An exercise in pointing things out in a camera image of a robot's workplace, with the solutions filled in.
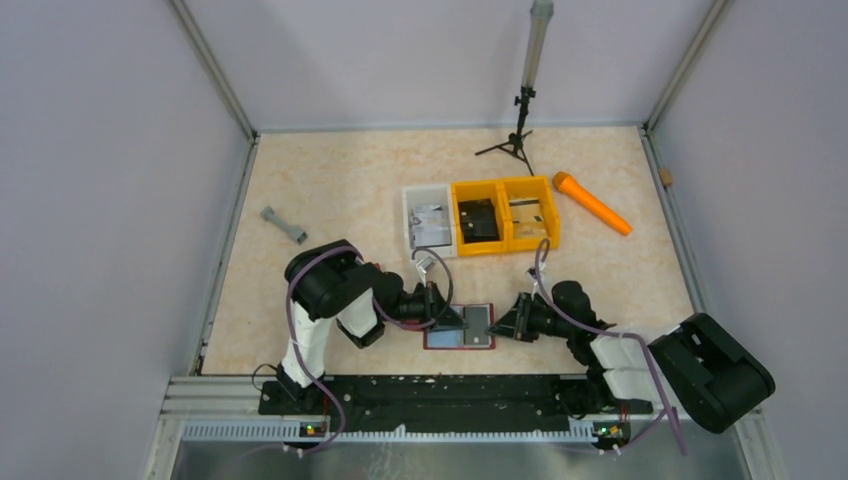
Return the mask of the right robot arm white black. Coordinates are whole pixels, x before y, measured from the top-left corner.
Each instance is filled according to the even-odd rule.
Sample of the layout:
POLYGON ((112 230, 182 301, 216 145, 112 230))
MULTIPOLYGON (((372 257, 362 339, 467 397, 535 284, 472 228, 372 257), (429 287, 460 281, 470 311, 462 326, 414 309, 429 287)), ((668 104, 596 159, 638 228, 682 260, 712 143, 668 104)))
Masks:
POLYGON ((695 313, 665 333, 617 332, 573 280, 549 294, 520 293, 489 332, 522 342, 565 339, 574 358, 600 375, 586 385, 589 404, 600 412, 625 400, 671 405, 722 433, 776 391, 768 369, 710 315, 695 313))

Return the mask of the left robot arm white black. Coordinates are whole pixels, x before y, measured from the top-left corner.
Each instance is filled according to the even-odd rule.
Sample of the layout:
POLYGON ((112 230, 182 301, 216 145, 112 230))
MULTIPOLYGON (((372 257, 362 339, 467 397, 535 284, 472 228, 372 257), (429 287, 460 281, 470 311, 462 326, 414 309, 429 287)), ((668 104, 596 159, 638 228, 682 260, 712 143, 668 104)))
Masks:
POLYGON ((380 339, 386 323, 411 331, 467 328, 451 306, 454 283, 444 259, 428 247, 414 248, 410 258, 419 273, 411 291, 397 273, 364 261, 346 239, 303 251, 289 262, 284 271, 289 339, 276 378, 292 410, 308 413, 319 404, 318 381, 326 373, 334 325, 360 349, 380 339))

